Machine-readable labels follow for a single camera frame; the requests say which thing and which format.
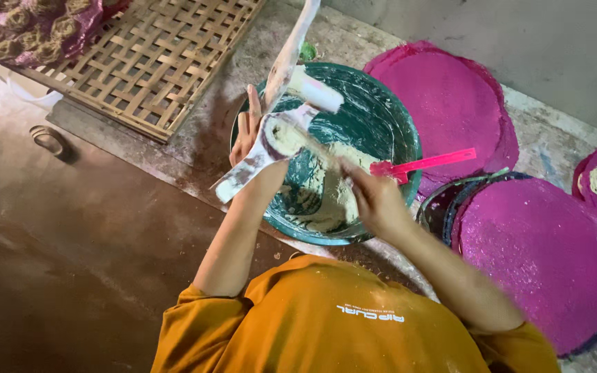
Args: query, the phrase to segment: flour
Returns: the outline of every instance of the flour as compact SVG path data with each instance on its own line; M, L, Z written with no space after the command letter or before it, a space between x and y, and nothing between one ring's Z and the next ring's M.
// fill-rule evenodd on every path
M361 166L369 172L370 164L379 159L365 154L354 147L341 142L334 142L328 146L329 152L336 157L344 157L354 165ZM328 232L340 226L343 222L353 223L358 218L356 198L342 175L333 170L327 161L314 157L310 167L314 168L311 178L301 185L297 193L297 202L304 208L316 203L322 196L319 209L310 215L290 215L286 217L293 222L305 224L312 232Z

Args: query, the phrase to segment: green basin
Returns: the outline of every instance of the green basin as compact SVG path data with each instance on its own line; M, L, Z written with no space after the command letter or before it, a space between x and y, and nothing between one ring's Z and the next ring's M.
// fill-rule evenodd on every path
M423 157L418 132L411 116L402 102L381 82L360 70L338 64L307 63L306 72L344 96L344 104L337 114L322 112L312 120L310 133L320 142L340 141L378 159L391 159L394 165ZM266 81L257 85L260 95L264 87ZM285 95L275 111L284 112L301 104L300 99ZM246 100L239 112L246 112L248 107ZM231 130L230 149L237 136L238 123L235 120ZM294 215L312 214L319 209L321 198L306 208L295 203L299 186L314 172L314 167L309 166L312 157L309 151L301 151L289 162L284 183L292 188L289 198L276 194L264 214L264 220L292 238L316 245L340 246L372 238L358 220L321 233L311 232L285 217L290 208ZM411 173L409 182L400 186L407 206L416 196L420 175L420 171Z

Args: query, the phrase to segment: bamboo tray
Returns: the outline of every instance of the bamboo tray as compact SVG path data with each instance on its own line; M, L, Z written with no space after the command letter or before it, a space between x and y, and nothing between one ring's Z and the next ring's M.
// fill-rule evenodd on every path
M16 69L167 143L265 0L150 0L105 22L77 60Z

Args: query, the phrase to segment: gray wall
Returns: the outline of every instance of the gray wall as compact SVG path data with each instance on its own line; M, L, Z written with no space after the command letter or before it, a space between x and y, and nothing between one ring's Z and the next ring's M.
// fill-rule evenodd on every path
M397 37L429 39L503 84L597 127L597 1L324 0Z

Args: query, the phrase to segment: white plastic container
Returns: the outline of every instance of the white plastic container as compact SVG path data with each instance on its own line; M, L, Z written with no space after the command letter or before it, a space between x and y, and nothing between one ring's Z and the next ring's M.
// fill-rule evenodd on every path
M52 110L57 101L64 97L64 95L57 91L47 93L49 90L47 87L10 70L6 78L6 84L19 99L34 104L48 112Z

